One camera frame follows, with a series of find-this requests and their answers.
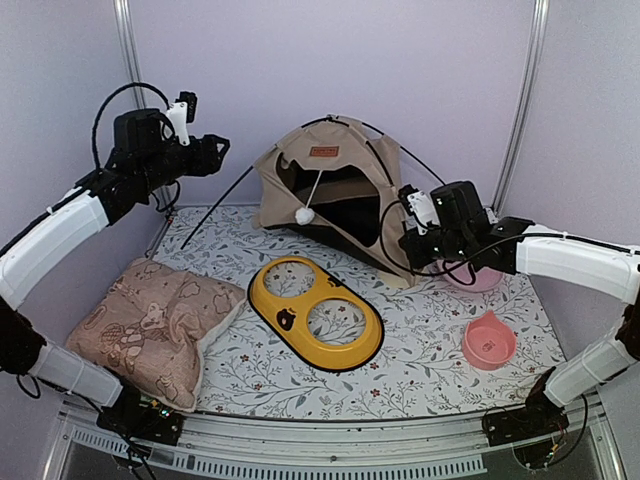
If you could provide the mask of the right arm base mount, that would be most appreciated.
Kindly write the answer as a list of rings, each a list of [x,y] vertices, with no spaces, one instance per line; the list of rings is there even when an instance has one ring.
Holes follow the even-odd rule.
[[[536,381],[522,407],[513,410],[502,408],[494,413],[487,411],[481,421],[482,430],[490,446],[559,433],[558,440],[548,440],[541,446],[517,448],[516,459],[521,465],[532,470],[551,465],[569,427],[564,408],[556,406],[544,395],[546,382],[552,372],[553,369]]]

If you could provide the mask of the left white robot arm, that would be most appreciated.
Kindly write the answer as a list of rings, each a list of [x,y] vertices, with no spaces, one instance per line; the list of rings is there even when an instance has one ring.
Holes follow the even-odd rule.
[[[108,160],[1,249],[2,372],[110,407],[111,419],[128,434],[148,426],[146,408],[123,395],[126,388],[117,376],[39,332],[23,308],[60,277],[76,250],[148,204],[159,188],[220,170],[230,140],[189,134],[191,120],[177,105],[166,112],[143,109],[116,118]]]

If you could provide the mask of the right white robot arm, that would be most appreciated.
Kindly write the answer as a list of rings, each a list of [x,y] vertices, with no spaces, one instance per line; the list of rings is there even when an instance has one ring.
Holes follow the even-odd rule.
[[[638,363],[638,247],[584,238],[518,217],[492,221],[469,181],[430,193],[406,185],[398,199],[416,222],[399,241],[412,273],[435,261],[442,262],[444,274],[470,264],[477,270],[561,280],[625,304],[619,326],[539,378],[517,415],[524,435],[539,435],[576,397]]]

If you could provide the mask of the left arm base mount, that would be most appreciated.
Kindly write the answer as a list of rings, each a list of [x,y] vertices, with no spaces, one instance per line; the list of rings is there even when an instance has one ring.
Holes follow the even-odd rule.
[[[101,407],[96,425],[129,438],[178,444],[184,416],[159,400],[125,386],[111,407]]]

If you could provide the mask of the beige fabric pet tent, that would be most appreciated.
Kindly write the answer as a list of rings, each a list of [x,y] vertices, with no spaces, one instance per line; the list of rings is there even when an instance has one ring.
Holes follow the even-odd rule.
[[[413,286],[418,278],[398,245],[407,231],[404,210],[395,203],[402,179],[390,185],[354,133],[324,122],[298,127],[264,153],[254,164],[263,189],[255,223],[265,229],[288,228]],[[320,170],[311,202],[315,217],[300,226],[295,212],[306,204]]]

